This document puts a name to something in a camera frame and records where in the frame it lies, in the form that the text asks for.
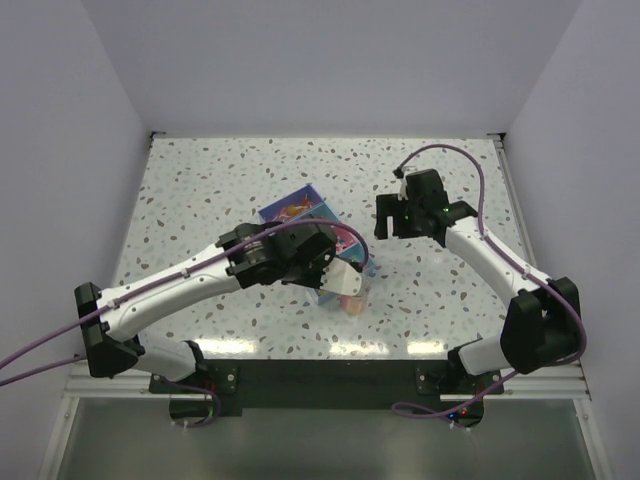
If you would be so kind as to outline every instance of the terrazzo surface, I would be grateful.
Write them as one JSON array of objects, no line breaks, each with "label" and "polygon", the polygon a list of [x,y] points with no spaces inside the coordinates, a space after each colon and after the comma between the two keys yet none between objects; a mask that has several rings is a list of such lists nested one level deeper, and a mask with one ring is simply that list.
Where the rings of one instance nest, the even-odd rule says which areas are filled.
[{"label": "terrazzo surface", "polygon": [[[397,193],[391,171],[428,143],[465,148],[487,180],[485,219],[517,254],[522,247],[490,140],[401,138],[156,138],[116,274],[139,280],[199,252],[257,210],[312,183],[368,240],[377,263],[368,307],[349,316],[339,301],[317,306],[305,289],[254,286],[205,300],[151,331],[194,339],[207,357],[445,358],[449,348],[500,332],[505,308],[465,262],[422,238],[377,241],[375,197]],[[451,201],[477,206],[474,167],[455,152],[416,161],[436,168]]]}]

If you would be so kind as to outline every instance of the white wall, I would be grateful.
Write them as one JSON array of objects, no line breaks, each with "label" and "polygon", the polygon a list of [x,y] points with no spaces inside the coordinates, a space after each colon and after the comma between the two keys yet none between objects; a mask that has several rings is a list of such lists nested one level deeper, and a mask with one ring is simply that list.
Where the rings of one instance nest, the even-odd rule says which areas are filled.
[{"label": "white wall", "polygon": [[504,132],[579,0],[83,0],[172,134]]},{"label": "white wall", "polygon": [[[76,0],[0,3],[0,357],[77,318],[107,284],[146,161],[145,129]],[[1,373],[71,357],[68,334]],[[0,389],[0,478],[35,478],[66,371]]]},{"label": "white wall", "polygon": [[640,470],[640,2],[584,0],[507,135],[537,259],[578,284],[587,381],[620,479]]}]

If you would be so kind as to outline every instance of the black base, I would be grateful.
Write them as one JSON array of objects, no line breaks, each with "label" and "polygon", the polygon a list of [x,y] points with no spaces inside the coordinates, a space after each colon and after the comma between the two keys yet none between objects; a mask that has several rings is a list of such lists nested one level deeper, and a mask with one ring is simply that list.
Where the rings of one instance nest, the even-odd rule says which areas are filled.
[{"label": "black base", "polygon": [[[499,375],[467,377],[452,388],[442,381],[446,360],[205,360],[205,365],[222,403],[222,416],[240,416],[244,408],[389,410],[398,401],[441,411],[454,404],[442,402],[440,395],[474,395]],[[201,382],[194,376],[180,383],[202,386]],[[189,393],[153,378],[149,392]],[[502,392],[501,387],[495,394]],[[476,424],[483,410],[478,402],[453,420]],[[204,417],[208,405],[171,400],[170,412],[174,419]]]}]

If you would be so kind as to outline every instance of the small box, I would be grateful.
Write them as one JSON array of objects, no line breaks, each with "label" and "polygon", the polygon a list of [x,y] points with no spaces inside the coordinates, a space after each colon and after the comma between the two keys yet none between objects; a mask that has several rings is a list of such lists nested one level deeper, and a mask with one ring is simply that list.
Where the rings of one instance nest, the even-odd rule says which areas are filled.
[{"label": "small box", "polygon": [[[276,200],[258,211],[260,221],[266,222],[290,222],[302,218],[324,218],[339,222],[340,218],[324,201],[322,195],[310,183],[299,190]],[[364,258],[364,249],[360,242],[349,232],[331,227],[338,237],[336,255],[343,259],[361,262]],[[375,276],[375,263],[369,257],[364,270],[369,277]],[[338,295],[324,290],[307,289],[309,297],[316,304],[325,304]]]},{"label": "small box", "polygon": [[322,195],[309,183],[271,205],[258,210],[260,221],[288,222],[323,203]]}]

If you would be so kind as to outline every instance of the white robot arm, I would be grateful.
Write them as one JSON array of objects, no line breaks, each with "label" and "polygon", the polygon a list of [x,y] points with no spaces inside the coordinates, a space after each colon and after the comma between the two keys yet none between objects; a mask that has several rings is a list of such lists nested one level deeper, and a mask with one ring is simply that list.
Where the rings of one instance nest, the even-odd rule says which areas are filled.
[{"label": "white robot arm", "polygon": [[192,375],[203,360],[197,343],[145,329],[206,298],[277,280],[341,295],[360,292],[361,269],[335,256],[337,238],[328,225],[301,221],[226,258],[225,251],[272,226],[241,224],[188,260],[129,285],[105,290],[91,283],[78,287],[81,316],[103,311],[81,327],[91,375],[113,377],[129,368],[170,381]]},{"label": "white robot arm", "polygon": [[[575,322],[555,296],[549,295],[550,289],[557,292],[579,313],[578,290],[573,282],[550,279],[494,235],[490,236],[490,245],[490,232],[479,225],[477,212],[466,202],[449,202],[437,171],[406,176],[399,172],[397,176],[403,179],[400,194],[376,198],[376,238],[388,237],[389,218],[396,237],[433,238],[467,262],[508,308],[500,335],[448,352],[453,381],[504,368],[530,373],[578,351],[580,336]],[[545,288],[532,278],[544,280]]]}]

